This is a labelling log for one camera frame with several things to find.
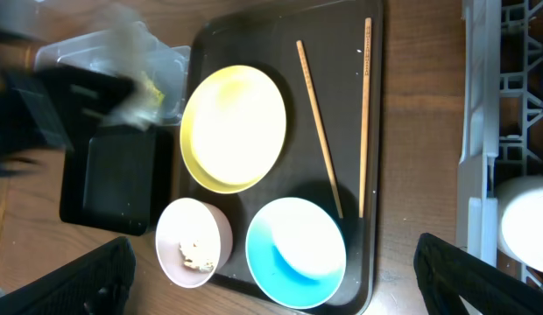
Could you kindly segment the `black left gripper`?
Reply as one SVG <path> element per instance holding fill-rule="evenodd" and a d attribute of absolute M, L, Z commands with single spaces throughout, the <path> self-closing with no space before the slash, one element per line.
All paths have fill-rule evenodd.
<path fill-rule="evenodd" d="M 0 88 L 0 175 L 19 175 L 9 162 L 36 148 L 72 150 L 68 131 L 95 130 L 101 120 L 135 92 L 132 79 L 75 66 L 36 73 L 9 70 Z"/>

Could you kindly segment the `white cup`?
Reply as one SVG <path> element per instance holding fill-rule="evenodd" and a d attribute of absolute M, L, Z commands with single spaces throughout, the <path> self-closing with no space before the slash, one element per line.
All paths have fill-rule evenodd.
<path fill-rule="evenodd" d="M 496 198 L 498 249 L 543 272 L 543 176 L 507 180 Z"/>

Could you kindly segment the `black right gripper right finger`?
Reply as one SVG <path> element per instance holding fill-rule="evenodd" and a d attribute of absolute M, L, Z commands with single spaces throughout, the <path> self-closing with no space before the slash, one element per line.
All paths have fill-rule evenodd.
<path fill-rule="evenodd" d="M 413 258 L 418 286 L 430 314 L 542 314 L 543 293 L 442 239 L 424 233 Z"/>

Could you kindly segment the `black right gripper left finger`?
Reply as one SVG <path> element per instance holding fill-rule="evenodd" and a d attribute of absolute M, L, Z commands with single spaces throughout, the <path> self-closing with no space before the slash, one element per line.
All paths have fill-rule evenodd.
<path fill-rule="evenodd" d="M 0 314 L 122 314 L 136 257 L 120 236 L 0 297 Z"/>

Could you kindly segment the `green snack wrapper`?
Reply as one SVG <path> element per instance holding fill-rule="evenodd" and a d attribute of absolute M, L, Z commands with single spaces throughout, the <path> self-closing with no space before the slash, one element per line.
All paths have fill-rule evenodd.
<path fill-rule="evenodd" d="M 149 100 L 150 106 L 159 109 L 166 96 L 156 87 L 146 72 L 141 73 L 141 82 L 144 91 L 147 93 L 147 99 Z"/>

